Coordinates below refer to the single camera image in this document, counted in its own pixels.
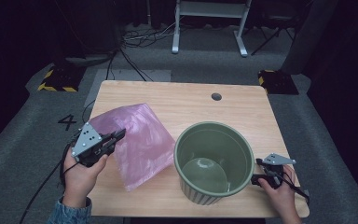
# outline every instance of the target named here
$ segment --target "blue sleeve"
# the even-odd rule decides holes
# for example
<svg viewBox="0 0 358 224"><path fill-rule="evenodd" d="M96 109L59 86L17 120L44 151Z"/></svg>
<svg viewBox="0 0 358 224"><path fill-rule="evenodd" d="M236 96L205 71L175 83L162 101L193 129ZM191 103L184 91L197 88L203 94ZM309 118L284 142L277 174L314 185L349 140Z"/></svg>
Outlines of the blue sleeve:
<svg viewBox="0 0 358 224"><path fill-rule="evenodd" d="M59 199L54 211L48 218L48 224L89 224L91 216L91 199L87 198L86 207L72 208L62 204L62 198Z"/></svg>

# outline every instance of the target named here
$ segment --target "black floor mat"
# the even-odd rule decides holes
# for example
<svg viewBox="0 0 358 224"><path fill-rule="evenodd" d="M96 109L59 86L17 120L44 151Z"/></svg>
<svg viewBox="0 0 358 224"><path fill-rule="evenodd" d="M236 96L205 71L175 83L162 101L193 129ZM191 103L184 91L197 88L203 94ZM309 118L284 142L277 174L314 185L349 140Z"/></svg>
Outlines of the black floor mat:
<svg viewBox="0 0 358 224"><path fill-rule="evenodd" d="M258 72L258 81L267 94L298 95L298 90L292 77L280 70L261 70Z"/></svg>

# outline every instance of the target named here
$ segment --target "hand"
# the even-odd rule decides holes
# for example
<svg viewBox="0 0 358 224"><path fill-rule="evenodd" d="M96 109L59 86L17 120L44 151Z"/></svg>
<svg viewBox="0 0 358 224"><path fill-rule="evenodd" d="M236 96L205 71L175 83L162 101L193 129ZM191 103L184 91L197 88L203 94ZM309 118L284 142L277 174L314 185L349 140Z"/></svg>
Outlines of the hand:
<svg viewBox="0 0 358 224"><path fill-rule="evenodd" d="M75 158L71 156L72 149L68 150L64 162L64 171L76 164ZM65 193L62 203L69 207L86 207L87 195L92 191L97 182L98 174L106 165L107 155L103 155L98 162L90 168L77 164L65 173Z"/></svg>
<svg viewBox="0 0 358 224"><path fill-rule="evenodd" d="M283 166L283 171L287 173L283 178L292 181L296 181L295 171L288 165ZM277 189L273 189L267 180L259 178L258 182L261 187L266 191L269 196L269 200L272 206L279 213L283 223L301 223L301 218L298 216L295 206L295 192L286 183L282 183Z"/></svg>

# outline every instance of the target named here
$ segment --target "bucket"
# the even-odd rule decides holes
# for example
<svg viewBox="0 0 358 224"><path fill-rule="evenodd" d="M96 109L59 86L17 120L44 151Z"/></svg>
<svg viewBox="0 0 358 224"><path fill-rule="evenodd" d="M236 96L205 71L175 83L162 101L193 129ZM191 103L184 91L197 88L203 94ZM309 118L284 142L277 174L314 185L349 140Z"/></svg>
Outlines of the bucket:
<svg viewBox="0 0 358 224"><path fill-rule="evenodd" d="M174 164L180 186L193 203L207 205L238 193L250 182L255 168L246 139L223 123L205 121L181 133Z"/></svg>

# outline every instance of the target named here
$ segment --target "person's left hand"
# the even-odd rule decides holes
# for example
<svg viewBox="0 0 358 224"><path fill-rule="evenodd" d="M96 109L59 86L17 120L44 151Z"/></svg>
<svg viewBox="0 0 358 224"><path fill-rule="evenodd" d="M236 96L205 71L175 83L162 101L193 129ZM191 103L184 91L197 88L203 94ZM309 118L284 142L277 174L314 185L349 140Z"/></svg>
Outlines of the person's left hand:
<svg viewBox="0 0 358 224"><path fill-rule="evenodd" d="M64 162L64 171L76 164L71 156L72 149L68 150ZM81 208L86 206L87 195L92 191L97 182L98 174L106 165L107 155L103 155L98 162L90 168L78 164L65 173L65 193L62 203L69 207Z"/></svg>

